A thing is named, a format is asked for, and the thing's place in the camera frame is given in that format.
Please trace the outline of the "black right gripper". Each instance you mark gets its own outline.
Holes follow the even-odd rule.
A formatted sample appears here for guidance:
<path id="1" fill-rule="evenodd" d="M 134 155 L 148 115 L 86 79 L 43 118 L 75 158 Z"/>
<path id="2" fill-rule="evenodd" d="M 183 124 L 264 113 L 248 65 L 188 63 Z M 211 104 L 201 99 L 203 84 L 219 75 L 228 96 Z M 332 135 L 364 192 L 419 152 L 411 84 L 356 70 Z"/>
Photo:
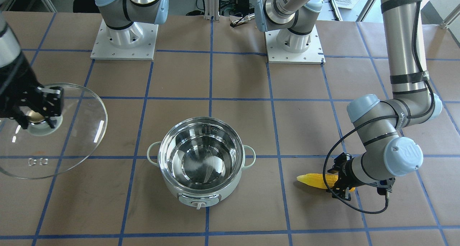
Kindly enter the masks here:
<path id="1" fill-rule="evenodd" d="M 20 107 L 39 113 L 51 129 L 57 129 L 62 125 L 63 106 L 64 88 L 61 86 L 9 87 L 1 94 L 1 118 L 15 120 L 24 130 L 28 129 L 30 121 Z"/>

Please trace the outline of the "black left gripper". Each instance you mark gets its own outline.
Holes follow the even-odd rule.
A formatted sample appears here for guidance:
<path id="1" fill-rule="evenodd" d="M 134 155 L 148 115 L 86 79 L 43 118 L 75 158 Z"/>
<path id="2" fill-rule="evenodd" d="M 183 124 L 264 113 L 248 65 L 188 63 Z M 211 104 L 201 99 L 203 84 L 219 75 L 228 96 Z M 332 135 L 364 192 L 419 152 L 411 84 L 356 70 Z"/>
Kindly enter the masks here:
<path id="1" fill-rule="evenodd" d="M 354 179 L 351 175 L 351 154 L 341 153 L 334 159 L 333 166 L 327 170 L 330 174 L 338 174 L 338 181 L 326 191 L 332 193 L 333 198 L 351 201 L 351 192 Z"/>

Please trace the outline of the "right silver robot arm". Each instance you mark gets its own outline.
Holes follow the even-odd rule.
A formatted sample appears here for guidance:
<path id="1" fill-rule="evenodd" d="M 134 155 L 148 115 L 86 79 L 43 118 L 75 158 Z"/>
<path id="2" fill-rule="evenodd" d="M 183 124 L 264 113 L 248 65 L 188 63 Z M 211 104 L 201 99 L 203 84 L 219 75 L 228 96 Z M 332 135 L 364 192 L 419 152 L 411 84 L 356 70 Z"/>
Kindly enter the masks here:
<path id="1" fill-rule="evenodd" d="M 94 0 L 102 15 L 94 59 L 147 60 L 156 32 L 167 20 L 169 0 Z M 39 83 L 13 30 L 1 17 L 1 118 L 20 127 L 44 124 L 54 130 L 64 108 L 64 88 Z"/>

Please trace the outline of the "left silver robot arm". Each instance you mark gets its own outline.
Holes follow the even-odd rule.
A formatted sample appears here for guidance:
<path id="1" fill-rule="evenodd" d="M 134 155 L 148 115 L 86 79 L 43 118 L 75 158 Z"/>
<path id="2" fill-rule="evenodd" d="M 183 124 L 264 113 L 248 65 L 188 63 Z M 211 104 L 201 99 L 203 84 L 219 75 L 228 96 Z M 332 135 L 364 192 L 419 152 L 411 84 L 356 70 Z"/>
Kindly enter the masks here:
<path id="1" fill-rule="evenodd" d="M 347 106 L 355 131 L 366 151 L 357 157 L 342 153 L 329 173 L 338 180 L 326 189 L 342 202 L 350 201 L 350 189 L 371 185 L 388 195 L 395 177 L 419 169 L 420 146 L 399 136 L 404 127 L 424 123 L 442 111 L 442 102 L 429 84 L 420 19 L 422 0 L 381 0 L 393 98 L 380 100 L 364 95 Z"/>

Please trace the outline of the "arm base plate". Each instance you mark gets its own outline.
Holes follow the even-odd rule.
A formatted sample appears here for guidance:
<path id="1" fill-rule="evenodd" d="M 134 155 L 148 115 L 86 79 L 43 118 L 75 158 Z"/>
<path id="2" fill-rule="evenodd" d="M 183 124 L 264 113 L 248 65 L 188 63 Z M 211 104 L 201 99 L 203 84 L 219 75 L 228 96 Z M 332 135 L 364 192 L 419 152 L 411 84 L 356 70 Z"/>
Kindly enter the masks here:
<path id="1" fill-rule="evenodd" d="M 140 60 L 154 59 L 159 26 L 134 22 L 124 30 L 108 28 L 101 22 L 90 57 L 94 60 Z"/>
<path id="2" fill-rule="evenodd" d="M 326 62 L 317 27 L 307 35 L 297 35 L 288 29 L 264 33 L 268 63 L 323 64 Z"/>

